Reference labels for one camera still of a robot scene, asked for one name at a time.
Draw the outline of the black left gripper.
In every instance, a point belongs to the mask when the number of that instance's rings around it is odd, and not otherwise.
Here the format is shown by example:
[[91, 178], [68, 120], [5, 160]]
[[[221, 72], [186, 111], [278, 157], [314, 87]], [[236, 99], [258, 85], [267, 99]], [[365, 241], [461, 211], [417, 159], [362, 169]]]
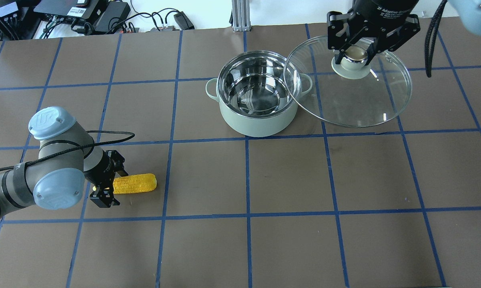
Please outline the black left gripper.
[[114, 188], [102, 188], [112, 186], [116, 175], [126, 177], [129, 175], [124, 168], [125, 158], [117, 150], [104, 151], [94, 148], [85, 157], [83, 172], [86, 180], [95, 185], [89, 195], [89, 199], [99, 208], [111, 208], [119, 206], [120, 201], [114, 196]]

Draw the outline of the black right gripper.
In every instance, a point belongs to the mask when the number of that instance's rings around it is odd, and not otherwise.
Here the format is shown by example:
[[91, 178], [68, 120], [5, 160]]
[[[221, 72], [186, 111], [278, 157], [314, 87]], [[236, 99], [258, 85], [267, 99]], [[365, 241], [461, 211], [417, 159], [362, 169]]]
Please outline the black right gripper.
[[340, 64], [348, 48], [361, 39], [372, 39], [367, 49], [369, 60], [384, 51], [394, 52], [421, 30], [412, 10], [416, 0], [354, 0], [347, 13], [330, 11], [328, 48], [335, 51]]

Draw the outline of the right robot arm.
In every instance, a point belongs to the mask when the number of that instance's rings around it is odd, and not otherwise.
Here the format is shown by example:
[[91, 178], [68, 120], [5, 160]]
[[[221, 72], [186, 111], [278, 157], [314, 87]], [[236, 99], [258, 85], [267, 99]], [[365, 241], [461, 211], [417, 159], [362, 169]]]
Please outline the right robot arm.
[[[367, 49], [367, 62], [384, 51], [396, 51], [420, 30], [419, 18], [412, 14], [416, 0], [354, 0], [345, 14], [330, 11], [328, 20], [328, 48], [335, 51], [335, 63], [347, 54], [348, 48], [362, 38], [372, 38]], [[434, 12], [426, 32], [426, 67], [431, 67], [435, 40], [445, 6], [451, 4], [464, 27], [481, 36], [481, 0], [442, 0]]]

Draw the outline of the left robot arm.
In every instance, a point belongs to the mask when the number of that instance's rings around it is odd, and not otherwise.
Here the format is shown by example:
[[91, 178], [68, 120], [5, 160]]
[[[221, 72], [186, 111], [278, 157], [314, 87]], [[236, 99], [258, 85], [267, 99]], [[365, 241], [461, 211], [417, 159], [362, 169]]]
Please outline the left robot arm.
[[85, 180], [96, 187], [91, 199], [98, 207], [119, 205], [114, 178], [127, 176], [120, 153], [103, 150], [92, 132], [61, 106], [38, 111], [28, 130], [40, 142], [38, 159], [0, 172], [0, 219], [32, 205], [46, 210], [70, 208], [82, 199]]

